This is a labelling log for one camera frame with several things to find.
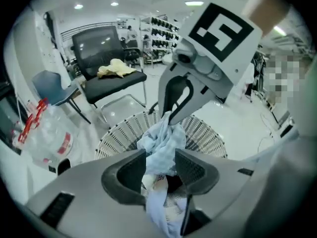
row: white wire basket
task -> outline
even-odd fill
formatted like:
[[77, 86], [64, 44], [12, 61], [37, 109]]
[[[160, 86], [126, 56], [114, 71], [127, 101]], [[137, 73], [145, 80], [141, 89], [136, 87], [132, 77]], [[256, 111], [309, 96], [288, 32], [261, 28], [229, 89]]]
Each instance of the white wire basket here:
[[[152, 125], [160, 120], [159, 112], [142, 112], [133, 115], [112, 127], [100, 140], [95, 151], [95, 159], [102, 159], [125, 151], [137, 149], [137, 141]], [[195, 116], [189, 116], [180, 124], [186, 133], [186, 149], [227, 158], [223, 140], [209, 125]], [[185, 187], [179, 187], [167, 195], [164, 207], [166, 219], [176, 221], [181, 212], [175, 203], [179, 198], [185, 198]]]

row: yellow cloth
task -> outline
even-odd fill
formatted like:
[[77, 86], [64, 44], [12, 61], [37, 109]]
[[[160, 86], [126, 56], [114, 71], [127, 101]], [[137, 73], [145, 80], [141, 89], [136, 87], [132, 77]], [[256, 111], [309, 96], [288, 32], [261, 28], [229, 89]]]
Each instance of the yellow cloth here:
[[119, 77], [123, 77], [124, 75], [131, 74], [134, 71], [136, 71], [136, 69], [128, 67], [120, 59], [111, 59], [110, 65], [99, 67], [97, 77], [101, 78], [103, 76], [110, 75], [118, 75]]

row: red label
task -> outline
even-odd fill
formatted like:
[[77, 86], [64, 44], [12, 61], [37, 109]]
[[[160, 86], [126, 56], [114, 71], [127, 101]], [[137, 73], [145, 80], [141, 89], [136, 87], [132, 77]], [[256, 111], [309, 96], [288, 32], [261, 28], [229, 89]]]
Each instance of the red label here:
[[69, 144], [69, 141], [70, 141], [70, 134], [68, 132], [66, 132], [66, 135], [65, 135], [65, 138], [64, 138], [64, 142], [61, 145], [61, 147], [59, 148], [59, 150], [57, 151], [59, 154], [64, 154], [65, 153], [65, 151], [67, 149], [67, 146]]

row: gray plastic chair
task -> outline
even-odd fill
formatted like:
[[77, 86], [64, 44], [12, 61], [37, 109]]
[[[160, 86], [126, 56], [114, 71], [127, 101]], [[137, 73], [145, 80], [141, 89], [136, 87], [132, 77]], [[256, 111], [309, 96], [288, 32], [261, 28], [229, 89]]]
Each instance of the gray plastic chair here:
[[87, 123], [91, 124], [72, 99], [72, 96], [78, 90], [76, 85], [71, 85], [63, 89], [60, 75], [47, 70], [36, 74], [32, 78], [32, 82], [41, 99], [47, 98], [51, 105], [56, 106], [67, 102]]

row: pixelated area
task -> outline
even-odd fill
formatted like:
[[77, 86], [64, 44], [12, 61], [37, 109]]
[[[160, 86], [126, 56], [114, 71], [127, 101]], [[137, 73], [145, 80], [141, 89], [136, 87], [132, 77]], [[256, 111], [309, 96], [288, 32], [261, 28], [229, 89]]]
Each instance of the pixelated area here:
[[268, 79], [268, 91], [280, 103], [300, 90], [300, 82], [304, 80], [307, 67], [311, 61], [294, 56], [271, 56], [266, 62], [264, 75]]

